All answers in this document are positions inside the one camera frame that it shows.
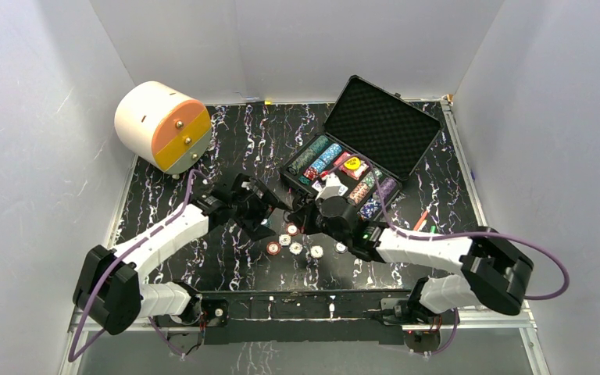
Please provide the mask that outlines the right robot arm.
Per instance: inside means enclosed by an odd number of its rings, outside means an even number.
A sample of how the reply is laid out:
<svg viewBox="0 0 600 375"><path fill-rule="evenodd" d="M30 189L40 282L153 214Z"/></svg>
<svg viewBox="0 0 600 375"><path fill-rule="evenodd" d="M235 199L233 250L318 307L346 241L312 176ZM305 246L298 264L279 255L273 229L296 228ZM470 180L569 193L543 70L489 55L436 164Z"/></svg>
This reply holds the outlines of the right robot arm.
<svg viewBox="0 0 600 375"><path fill-rule="evenodd" d="M315 198L289 215L303 234L325 234L367 262L410 263L448 272L418 280L408 300L409 315L429 323L454 308L482 305L507 316L520 313L534 264L491 228L460 234L428 234L359 217L328 177Z"/></svg>

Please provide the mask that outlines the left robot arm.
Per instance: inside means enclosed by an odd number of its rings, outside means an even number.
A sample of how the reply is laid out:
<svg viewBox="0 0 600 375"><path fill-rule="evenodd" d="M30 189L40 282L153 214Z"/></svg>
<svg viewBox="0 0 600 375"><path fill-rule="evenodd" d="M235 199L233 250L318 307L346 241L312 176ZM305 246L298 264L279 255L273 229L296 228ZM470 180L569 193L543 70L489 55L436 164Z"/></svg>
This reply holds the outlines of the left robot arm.
<svg viewBox="0 0 600 375"><path fill-rule="evenodd" d="M168 217L129 241L93 247L84 260L73 303L111 335L136 320L174 316L183 325L206 320L203 294L182 281L150 284L146 277L193 240L232 221L253 241L271 237L263 225L273 211L290 209L261 180L236 173L189 195Z"/></svg>

